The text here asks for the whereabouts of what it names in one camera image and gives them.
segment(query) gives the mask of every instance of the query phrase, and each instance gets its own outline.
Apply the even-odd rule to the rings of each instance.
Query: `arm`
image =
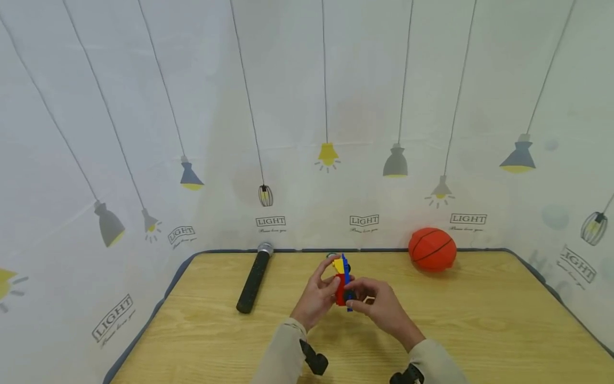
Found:
[[[288,318],[281,323],[250,383],[295,384],[303,372],[305,359],[299,342],[301,339],[307,339],[307,332],[298,321]]]
[[[386,282],[359,278],[346,289],[353,289],[357,296],[357,300],[348,300],[347,306],[369,316],[403,345],[410,363],[424,376],[424,384],[468,384],[448,352],[436,341],[424,337]]]
[[[341,280],[335,276],[322,280],[322,274],[338,258],[322,261],[311,275],[290,318],[275,331],[251,384],[296,384],[305,360],[299,340],[307,341],[307,332],[335,303],[334,293]]]

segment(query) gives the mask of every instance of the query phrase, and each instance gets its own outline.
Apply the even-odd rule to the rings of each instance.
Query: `beige sleeve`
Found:
[[[421,384],[468,384],[448,352],[434,340],[424,340],[410,351],[410,363],[424,375]]]
[[[306,340],[305,328],[292,318],[275,331],[251,384],[297,384],[305,356],[299,339]]]

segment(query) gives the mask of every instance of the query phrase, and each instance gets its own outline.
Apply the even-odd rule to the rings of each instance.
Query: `microphone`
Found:
[[[265,275],[266,266],[268,261],[273,255],[273,245],[271,243],[262,243],[258,245],[258,254],[256,260],[252,265],[252,270],[247,276],[245,285],[243,286],[243,292],[239,296],[239,301],[236,304],[236,310],[241,313],[250,313],[254,307],[262,278]]]

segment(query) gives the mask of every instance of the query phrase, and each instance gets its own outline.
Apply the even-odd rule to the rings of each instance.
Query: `person's right hand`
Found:
[[[352,289],[356,294],[356,300],[346,302],[348,308],[367,315],[382,331],[397,339],[407,352],[425,339],[387,282],[361,277],[347,284],[345,289]]]

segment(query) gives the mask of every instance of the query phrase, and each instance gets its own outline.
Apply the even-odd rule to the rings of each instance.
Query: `lamp cord line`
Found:
[[[610,200],[605,205],[605,209],[604,209],[603,213],[605,213],[608,210],[608,208],[610,207],[610,204],[612,204],[612,200],[614,200],[614,194],[612,195],[612,197],[610,197]]]
[[[398,118],[398,140],[397,144],[401,143],[401,127],[403,126],[403,105],[405,104],[405,84],[407,83],[407,62],[410,56],[410,31],[411,17],[414,15],[414,1],[411,0],[410,5],[410,25],[407,27],[407,50],[405,51],[405,69],[403,72],[403,90],[401,91],[401,115]]]
[[[550,70],[552,69],[552,63],[554,63],[554,58],[556,57],[556,54],[559,52],[559,48],[561,47],[561,41],[563,40],[563,35],[565,34],[565,30],[567,29],[569,20],[572,17],[572,11],[573,11],[573,7],[575,6],[575,3],[576,3],[576,0],[573,0],[572,5],[569,7],[569,13],[567,14],[567,19],[565,20],[565,24],[563,24],[561,36],[559,37],[559,41],[556,43],[556,47],[554,48],[554,52],[552,53],[552,57],[550,58],[550,64],[548,64],[548,69],[546,70],[546,76],[544,76],[543,78],[542,88],[539,91],[539,95],[537,95],[537,101],[535,102],[535,107],[533,108],[533,113],[531,114],[531,118],[529,120],[529,126],[527,127],[527,134],[531,130],[531,125],[533,124],[533,118],[535,117],[537,106],[539,105],[539,101],[542,99],[543,89],[546,87],[546,81],[548,80],[548,75],[550,74]]]
[[[326,94],[326,38],[324,34],[324,0],[322,0],[322,62],[324,65],[324,127],[326,142],[328,142],[328,97]]]
[[[247,77],[245,76],[245,66],[243,65],[243,55],[241,53],[241,41],[239,40],[239,31],[236,29],[235,7],[230,1],[230,12],[232,13],[232,22],[235,26],[236,45],[239,48],[239,60],[241,61],[241,70],[243,72],[243,82],[245,83],[245,93],[247,95],[247,105],[249,106],[249,115],[252,118],[252,128],[254,129],[254,139],[256,141],[256,152],[258,153],[258,163],[260,164],[260,176],[262,177],[262,185],[265,185],[265,174],[262,170],[262,159],[260,158],[260,146],[258,145],[258,134],[256,134],[256,124],[254,122],[254,112],[252,111],[252,102],[249,98],[249,89],[247,87]]]
[[[164,85],[164,91],[166,92],[166,98],[168,99],[168,105],[171,108],[171,114],[173,115],[173,122],[175,123],[175,129],[177,130],[177,137],[179,138],[179,145],[181,146],[181,152],[185,156],[184,142],[181,140],[181,133],[179,132],[179,125],[177,124],[177,117],[175,117],[175,109],[173,108],[173,103],[171,102],[171,96],[168,93],[168,87],[166,86],[166,81],[164,80],[164,75],[162,74],[162,67],[160,66],[160,60],[158,60],[158,53],[155,50],[154,39],[152,38],[151,29],[149,29],[149,23],[147,22],[147,18],[145,17],[145,12],[143,12],[143,5],[141,4],[141,0],[137,0],[139,3],[139,8],[141,10],[141,15],[143,16],[143,21],[145,22],[145,28],[147,29],[147,35],[149,36],[149,42],[152,45],[153,57],[155,58],[155,62],[158,65],[158,71],[160,72],[160,78],[162,79],[162,85]]]
[[[113,132],[115,132],[115,137],[117,138],[117,144],[119,144],[119,149],[122,152],[123,161],[126,163],[126,168],[128,169],[128,173],[130,174],[130,179],[132,179],[132,184],[134,185],[134,190],[136,191],[136,195],[139,197],[139,201],[141,202],[141,207],[143,209],[145,209],[145,206],[143,205],[143,199],[141,198],[141,193],[139,192],[139,189],[136,186],[136,182],[134,181],[134,175],[132,175],[132,170],[130,169],[130,166],[128,165],[128,159],[126,158],[126,153],[123,150],[122,141],[120,140],[119,135],[117,134],[117,127],[115,126],[115,122],[113,121],[113,117],[111,116],[111,110],[109,109],[109,103],[107,102],[107,99],[104,97],[103,89],[100,86],[100,81],[98,80],[98,76],[96,76],[96,72],[94,71],[94,67],[93,67],[93,65],[91,63],[90,55],[87,53],[87,49],[85,49],[85,46],[83,45],[83,42],[81,41],[81,37],[79,36],[79,32],[77,31],[77,27],[75,26],[74,19],[72,18],[71,11],[68,9],[68,5],[66,4],[66,0],[62,0],[62,2],[64,3],[64,8],[66,9],[66,13],[68,14],[68,18],[71,21],[72,28],[75,31],[75,36],[77,36],[77,40],[79,42],[79,45],[81,45],[81,49],[83,49],[83,52],[85,54],[85,58],[87,59],[87,63],[90,66],[91,74],[93,75],[94,80],[96,81],[96,85],[98,86],[98,91],[100,92],[100,97],[101,97],[101,99],[103,99],[104,107],[107,110],[107,115],[109,116],[109,121],[111,121],[111,126],[113,127]]]
[[[21,65],[25,69],[26,73],[28,74],[28,77],[30,78],[30,81],[34,85],[34,88],[36,88],[36,91],[38,92],[39,96],[41,97],[42,104],[45,106],[45,109],[47,110],[47,113],[49,114],[49,117],[51,118],[51,121],[53,122],[53,124],[55,125],[55,128],[60,133],[60,136],[62,137],[62,139],[64,140],[64,143],[66,144],[66,147],[68,147],[68,150],[70,151],[70,153],[72,155],[72,158],[77,163],[77,166],[79,167],[79,170],[81,171],[81,174],[83,175],[83,178],[85,179],[85,182],[87,183],[87,186],[90,188],[91,194],[94,196],[94,199],[96,199],[96,201],[98,201],[98,197],[96,196],[96,192],[94,192],[94,188],[92,188],[92,186],[91,186],[90,180],[87,178],[87,175],[85,174],[85,171],[81,167],[81,163],[77,159],[77,156],[75,155],[75,152],[72,150],[71,145],[68,143],[68,139],[64,135],[64,132],[62,132],[62,129],[60,129],[60,126],[58,125],[58,122],[55,120],[55,116],[53,116],[53,113],[51,112],[51,109],[49,108],[49,105],[47,104],[47,100],[45,100],[45,97],[43,96],[41,89],[39,88],[38,84],[36,84],[36,81],[34,81],[34,76],[32,75],[32,72],[30,71],[30,69],[26,65],[25,61],[23,60],[23,57],[21,57],[21,54],[19,53],[19,50],[17,49],[17,45],[15,43],[15,38],[13,37],[13,34],[9,30],[9,28],[7,27],[6,23],[4,23],[4,18],[2,17],[1,14],[0,14],[0,22],[2,23],[2,26],[6,30],[7,34],[9,35],[10,42],[13,44],[13,48],[15,49],[15,53],[17,54],[17,57],[19,58],[19,61],[21,62]]]
[[[459,92],[456,95],[456,105],[454,107],[454,116],[452,117],[452,129],[450,130],[450,140],[448,142],[448,151],[446,152],[446,163],[443,166],[443,175],[446,176],[446,172],[448,170],[448,158],[450,156],[450,147],[452,146],[452,137],[454,136],[454,125],[456,124],[456,112],[459,110],[459,101],[461,100],[461,92],[462,92],[462,81],[465,77],[465,68],[467,67],[467,56],[469,54],[469,43],[471,41],[471,31],[473,29],[473,19],[475,18],[475,7],[478,3],[478,0],[474,0],[473,2],[473,11],[471,13],[471,22],[469,23],[469,33],[467,36],[467,48],[465,48],[465,58],[462,62],[462,71],[460,72],[460,84],[459,84]]]

